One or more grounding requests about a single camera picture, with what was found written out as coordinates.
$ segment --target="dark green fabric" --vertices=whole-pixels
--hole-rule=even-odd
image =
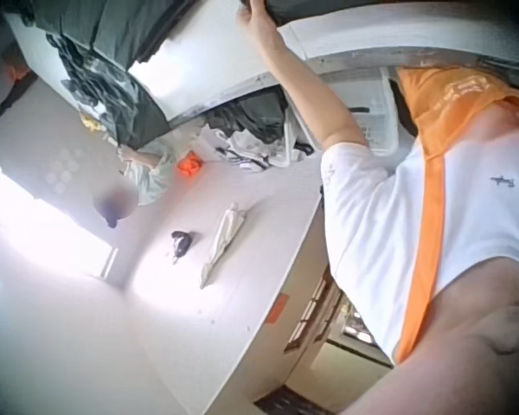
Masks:
[[[69,76],[62,84],[81,104],[106,107],[100,123],[119,144],[138,150],[169,131],[159,107],[127,72],[65,36],[47,38]]]
[[[267,8],[275,22],[281,26],[293,20],[378,3],[387,2],[381,0],[267,0]]]
[[[287,106],[282,88],[272,86],[219,105],[206,112],[205,118],[210,128],[223,131],[227,137],[248,130],[271,144],[285,135]]]
[[[197,0],[4,0],[8,12],[128,70],[157,51]]]

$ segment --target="person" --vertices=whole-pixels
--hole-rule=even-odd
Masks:
[[[96,210],[111,228],[138,206],[157,201],[167,191],[176,162],[173,150],[161,139],[146,144],[140,151],[122,144],[118,155],[125,162],[121,173],[127,180],[94,201]]]
[[[400,70],[419,135],[389,176],[265,0],[237,20],[322,145],[331,273],[397,363],[345,413],[519,413],[519,91]]]

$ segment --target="clothing pile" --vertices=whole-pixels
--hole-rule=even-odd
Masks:
[[[303,135],[283,90],[273,86],[220,105],[204,115],[209,128],[227,148],[215,150],[240,168],[260,172],[288,167],[313,153],[298,140]]]

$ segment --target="window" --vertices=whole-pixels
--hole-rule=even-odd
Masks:
[[[315,338],[316,342],[319,342],[323,340],[325,335],[327,334],[327,331],[330,329],[330,324],[335,318],[336,312],[338,311],[338,306],[340,305],[340,302],[343,300],[344,293],[342,290],[340,290],[333,298],[332,302],[329,305],[329,314],[327,315],[327,318],[323,320],[321,325],[319,326],[319,331],[317,332],[317,337]]]
[[[349,313],[346,316],[346,325],[344,326],[343,334],[347,337],[357,339],[360,342],[367,343],[369,346],[378,348],[375,339],[365,326],[362,316],[357,312],[354,304],[350,303]]]
[[[116,250],[60,210],[35,199],[0,169],[0,225],[32,259],[105,277]]]
[[[308,302],[304,314],[292,332],[291,338],[286,344],[285,352],[291,352],[302,347],[305,337],[308,335],[311,325],[316,321],[319,312],[323,308],[323,304],[330,292],[330,287],[333,285],[332,276],[329,269],[321,277],[317,283],[316,289],[313,291],[313,297]]]

